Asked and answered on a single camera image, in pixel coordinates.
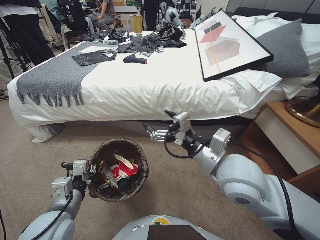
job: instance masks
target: blanket fringe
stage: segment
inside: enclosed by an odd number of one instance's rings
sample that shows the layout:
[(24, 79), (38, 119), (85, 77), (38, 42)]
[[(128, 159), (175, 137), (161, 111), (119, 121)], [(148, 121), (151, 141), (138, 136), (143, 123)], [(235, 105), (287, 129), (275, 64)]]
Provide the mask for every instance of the blanket fringe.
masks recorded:
[(55, 107), (58, 107), (58, 105), (59, 105), (59, 107), (62, 107), (62, 99), (61, 98), (63, 96), (67, 101), (68, 107), (70, 107), (71, 106), (70, 95), (71, 95), (71, 96), (73, 96), (77, 106), (79, 106), (80, 103), (82, 105), (84, 105), (83, 99), (82, 99), (82, 96), (81, 96), (81, 92), (78, 92), (78, 93), (63, 93), (63, 94), (57, 94), (57, 93), (40, 94), (40, 93), (18, 92), (17, 91), (17, 95), (18, 95), (18, 97), (19, 97), (19, 99), (20, 99), (22, 104), (25, 104), (25, 99), (24, 99), (25, 95), (27, 95), (37, 105), (40, 104), (40, 97), (42, 96), (49, 106), (51, 106), (51, 107), (53, 106), (52, 101), (51, 101), (51, 100), (53, 100), (53, 103), (54, 103)]

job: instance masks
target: beige carpet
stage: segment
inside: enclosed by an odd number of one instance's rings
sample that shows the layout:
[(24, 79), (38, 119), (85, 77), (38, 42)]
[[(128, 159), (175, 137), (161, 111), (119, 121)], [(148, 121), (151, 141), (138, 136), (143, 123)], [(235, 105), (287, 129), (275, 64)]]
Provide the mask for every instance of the beige carpet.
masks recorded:
[[(0, 102), (0, 207), (8, 239), (51, 202), (50, 183), (64, 177), (60, 163), (88, 159), (101, 143), (118, 137), (136, 141), (148, 159), (149, 177), (136, 196), (121, 203), (108, 203), (87, 195), (75, 219), (74, 239), (112, 239), (129, 221), (152, 214), (186, 219), (223, 239), (280, 239), (248, 209), (223, 197), (192, 159), (169, 156), (162, 144), (148, 137), (108, 126), (67, 127), (45, 143), (32, 143), (33, 136), (19, 127), (8, 106)], [(177, 146), (172, 151), (185, 154)], [(228, 153), (239, 153), (229, 145)]]

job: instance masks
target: trash can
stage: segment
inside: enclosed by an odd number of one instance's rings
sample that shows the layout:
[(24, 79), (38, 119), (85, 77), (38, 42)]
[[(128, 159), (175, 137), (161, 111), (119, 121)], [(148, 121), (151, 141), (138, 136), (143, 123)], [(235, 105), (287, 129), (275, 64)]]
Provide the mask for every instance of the trash can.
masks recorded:
[(100, 198), (107, 202), (121, 202), (133, 195), (137, 194), (146, 178), (148, 177), (148, 163), (141, 147), (134, 141), (127, 138), (117, 138), (101, 144), (90, 158), (90, 165), (105, 161), (109, 167), (116, 163), (114, 154), (118, 154), (125, 159), (134, 159), (134, 163), (138, 165), (137, 174), (130, 177), (126, 186), (120, 187), (118, 191), (111, 187), (99, 189), (99, 185), (103, 183), (101, 173), (97, 168), (97, 180), (91, 181), (88, 185), (90, 197)]

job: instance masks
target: abstract painting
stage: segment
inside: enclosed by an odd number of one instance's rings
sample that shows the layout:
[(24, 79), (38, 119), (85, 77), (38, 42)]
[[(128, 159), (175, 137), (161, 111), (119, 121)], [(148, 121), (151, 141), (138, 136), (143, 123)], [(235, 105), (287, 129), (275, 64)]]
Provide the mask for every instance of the abstract painting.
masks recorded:
[(204, 81), (273, 60), (273, 54), (224, 11), (195, 27)]

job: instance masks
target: gold lamp base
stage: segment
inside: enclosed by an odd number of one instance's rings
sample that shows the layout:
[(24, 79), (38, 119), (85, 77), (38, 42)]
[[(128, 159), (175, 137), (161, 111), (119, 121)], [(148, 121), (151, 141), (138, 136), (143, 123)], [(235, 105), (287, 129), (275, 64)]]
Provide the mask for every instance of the gold lamp base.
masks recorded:
[(293, 98), (287, 101), (285, 106), (296, 118), (320, 128), (320, 105), (317, 102)]

